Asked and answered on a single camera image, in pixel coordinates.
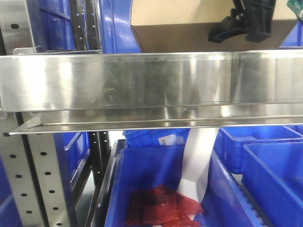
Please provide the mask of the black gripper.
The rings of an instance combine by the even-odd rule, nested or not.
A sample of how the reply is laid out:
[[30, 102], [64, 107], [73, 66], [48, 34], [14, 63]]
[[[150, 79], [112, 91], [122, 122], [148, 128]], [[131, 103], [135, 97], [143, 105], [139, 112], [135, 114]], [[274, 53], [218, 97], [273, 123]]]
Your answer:
[[208, 32], [208, 41], [222, 43], [246, 35], [246, 41], [260, 43], [271, 36], [275, 0], [234, 0], [231, 14]]

